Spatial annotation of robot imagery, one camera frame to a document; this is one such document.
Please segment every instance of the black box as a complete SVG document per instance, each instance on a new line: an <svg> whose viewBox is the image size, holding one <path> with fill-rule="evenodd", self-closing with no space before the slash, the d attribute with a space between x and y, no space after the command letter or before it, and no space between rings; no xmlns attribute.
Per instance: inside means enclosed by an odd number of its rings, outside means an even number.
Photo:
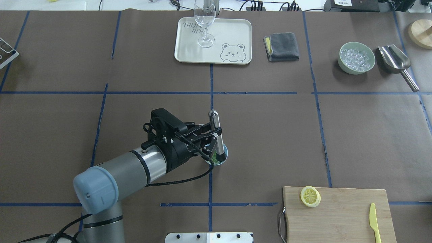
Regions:
<svg viewBox="0 0 432 243"><path fill-rule="evenodd" d="M379 12L379 6L378 0L327 0L324 10L329 12Z"/></svg>

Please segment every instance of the wine glass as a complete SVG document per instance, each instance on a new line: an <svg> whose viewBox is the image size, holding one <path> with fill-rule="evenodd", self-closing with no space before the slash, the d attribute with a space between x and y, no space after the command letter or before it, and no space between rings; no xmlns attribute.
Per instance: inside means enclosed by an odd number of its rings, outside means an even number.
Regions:
<svg viewBox="0 0 432 243"><path fill-rule="evenodd" d="M204 48L211 47L215 44L215 38L213 35L207 34L207 27L213 24L216 18L213 0L195 0L194 16L197 24L204 28L204 34L198 37L198 44Z"/></svg>

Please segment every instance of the yellow knife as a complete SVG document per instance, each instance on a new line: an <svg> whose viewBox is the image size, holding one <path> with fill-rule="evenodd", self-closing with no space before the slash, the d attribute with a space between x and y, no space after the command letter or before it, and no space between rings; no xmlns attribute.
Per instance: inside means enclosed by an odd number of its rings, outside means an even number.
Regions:
<svg viewBox="0 0 432 243"><path fill-rule="evenodd" d="M381 237L379 236L377 213L375 210L375 203L371 203L371 208L369 209L369 225L375 231L375 242L381 243Z"/></svg>

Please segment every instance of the ice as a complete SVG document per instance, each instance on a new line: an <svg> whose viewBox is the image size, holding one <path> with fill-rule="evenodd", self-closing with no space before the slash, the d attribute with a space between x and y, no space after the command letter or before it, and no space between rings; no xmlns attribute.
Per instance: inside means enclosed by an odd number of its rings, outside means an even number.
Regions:
<svg viewBox="0 0 432 243"><path fill-rule="evenodd" d="M357 48L342 49L340 51L340 58L346 66L358 72L364 72L371 68L371 65L368 63L370 58L366 52L360 52Z"/></svg>

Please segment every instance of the bear face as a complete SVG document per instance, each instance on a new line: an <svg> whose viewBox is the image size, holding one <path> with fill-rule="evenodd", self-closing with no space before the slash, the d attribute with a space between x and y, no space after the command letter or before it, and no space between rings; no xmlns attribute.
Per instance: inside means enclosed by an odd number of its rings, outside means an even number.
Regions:
<svg viewBox="0 0 432 243"><path fill-rule="evenodd" d="M224 62L243 62L246 59L245 45L229 45L227 43L223 44L220 58Z"/></svg>

